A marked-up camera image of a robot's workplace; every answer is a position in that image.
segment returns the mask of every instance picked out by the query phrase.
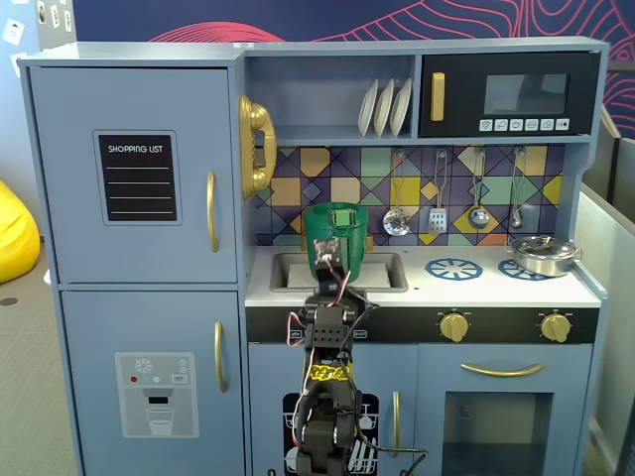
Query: white countertop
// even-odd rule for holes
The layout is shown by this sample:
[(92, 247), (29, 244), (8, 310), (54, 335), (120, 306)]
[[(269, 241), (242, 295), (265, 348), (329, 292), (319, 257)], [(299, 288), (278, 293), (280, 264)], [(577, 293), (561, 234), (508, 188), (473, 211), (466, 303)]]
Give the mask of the white countertop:
[[(302, 253), (299, 247), (259, 247), (247, 290), (246, 305), (254, 306), (302, 306), (310, 296), (303, 292), (273, 292), (269, 289), (274, 256), (279, 253)], [(369, 293), (368, 298), (384, 306), (478, 306), (478, 307), (600, 307), (600, 299), (582, 279), (570, 272), (560, 278), (528, 281), (510, 278), (499, 265), (511, 260), (511, 253), (503, 247), (493, 246), (377, 246), (374, 254), (397, 253), (401, 257), (408, 290), (404, 293)], [(433, 276), (426, 265), (433, 260), (455, 259), (433, 266), (436, 274), (459, 278), (468, 274), (477, 278), (454, 281)], [(469, 261), (477, 268), (463, 261)], [(522, 273), (511, 266), (512, 274)]]

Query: yellow bean bag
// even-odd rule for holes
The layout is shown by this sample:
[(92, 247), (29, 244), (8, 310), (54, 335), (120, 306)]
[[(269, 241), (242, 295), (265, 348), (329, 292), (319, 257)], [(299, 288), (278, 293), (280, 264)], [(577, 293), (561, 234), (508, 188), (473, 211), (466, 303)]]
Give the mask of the yellow bean bag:
[(0, 283), (31, 271), (40, 255), (36, 220), (0, 180)]

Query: black wire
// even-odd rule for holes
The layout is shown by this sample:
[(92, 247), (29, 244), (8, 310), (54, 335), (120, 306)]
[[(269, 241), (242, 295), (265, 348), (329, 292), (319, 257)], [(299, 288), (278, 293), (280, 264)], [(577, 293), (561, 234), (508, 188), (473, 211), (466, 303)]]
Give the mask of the black wire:
[[(335, 272), (331, 272), (331, 273), (333, 274), (335, 279), (337, 281), (339, 281), (339, 283), (341, 284), (342, 283), (341, 277)], [(353, 291), (351, 289), (347, 289), (345, 291), (348, 291), (349, 293), (354, 295), (356, 298), (359, 298), (359, 299), (363, 300), (364, 302), (366, 302), (366, 304), (368, 304), (368, 307), (361, 314), (359, 314), (359, 317), (357, 317), (355, 322), (353, 322), (353, 324), (348, 329), (348, 332), (346, 332), (346, 335), (342, 339), (342, 342), (341, 342), (341, 344), (339, 346), (339, 353), (343, 352), (344, 347), (346, 346), (346, 342), (348, 342), (350, 337), (353, 335), (353, 332), (355, 331), (355, 329), (357, 329), (357, 327), (359, 327), (359, 325), (361, 324), (361, 321), (368, 315), (368, 313), (371, 310), (376, 309), (377, 307), (379, 307), (379, 304), (377, 304), (375, 302), (371, 302), (367, 298), (363, 297), (362, 295), (360, 295), (359, 293), (357, 293), (357, 292), (355, 292), (355, 291)], [(424, 459), (426, 459), (428, 457), (428, 451), (426, 449), (420, 449), (420, 448), (392, 448), (392, 447), (389, 447), (389, 446), (378, 446), (378, 445), (373, 444), (370, 441), (368, 441), (368, 438), (366, 438), (366, 435), (361, 430), (361, 427), (360, 427), (360, 424), (359, 424), (359, 412), (357, 411), (357, 392), (358, 392), (357, 391), (357, 387), (355, 386), (355, 383), (354, 383), (353, 379), (351, 378), (350, 374), (348, 373), (348, 369), (346, 369), (346, 365), (344, 364), (344, 359), (340, 359), (339, 360), (339, 366), (341, 367), (342, 372), (346, 376), (346, 380), (348, 381), (348, 385), (350, 386), (350, 389), (353, 392), (353, 401), (354, 401), (354, 407), (355, 407), (355, 427), (357, 428), (357, 433), (359, 433), (359, 437), (366, 444), (366, 446), (368, 446), (369, 448), (374, 449), (375, 451), (384, 451), (384, 452), (389, 452), (389, 453), (421, 453), (421, 456), (419, 456), (413, 462), (413, 464), (410, 467), (410, 469), (408, 471), (406, 471), (405, 474), (402, 473), (403, 476), (411, 476), (413, 474), (413, 472), (415, 471), (415, 469), (417, 468), (417, 466), (419, 466), (419, 464)]]

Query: green plastic cup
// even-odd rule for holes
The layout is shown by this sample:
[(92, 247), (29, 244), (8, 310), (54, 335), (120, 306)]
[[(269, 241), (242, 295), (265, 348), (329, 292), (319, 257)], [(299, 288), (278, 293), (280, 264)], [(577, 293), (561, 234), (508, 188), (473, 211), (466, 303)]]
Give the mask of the green plastic cup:
[(331, 202), (314, 205), (305, 211), (305, 227), (309, 267), (314, 278), (318, 278), (314, 241), (339, 238), (344, 272), (350, 271), (350, 283), (355, 281), (359, 277), (361, 261), (366, 252), (368, 210), (354, 203)]

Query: blue cabinet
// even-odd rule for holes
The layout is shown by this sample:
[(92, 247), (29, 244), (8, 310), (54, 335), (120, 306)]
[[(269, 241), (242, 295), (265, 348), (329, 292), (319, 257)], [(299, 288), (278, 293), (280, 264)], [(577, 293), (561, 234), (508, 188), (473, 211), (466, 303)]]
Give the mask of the blue cabinet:
[(31, 85), (61, 282), (236, 282), (226, 69), (36, 67)]
[[(302, 385), (304, 349), (280, 344), (249, 345), (252, 463), (254, 476), (267, 470), (292, 476), (293, 411)], [(417, 381), (417, 346), (356, 344), (355, 382), (364, 394), (360, 425), (366, 437), (383, 446), (412, 447)], [(400, 432), (395, 434), (395, 427)], [(349, 470), (353, 474), (397, 475), (412, 464), (411, 454), (377, 453), (355, 442)]]
[(236, 293), (62, 295), (86, 476), (244, 474)]
[(590, 345), (423, 344), (419, 476), (572, 475)]

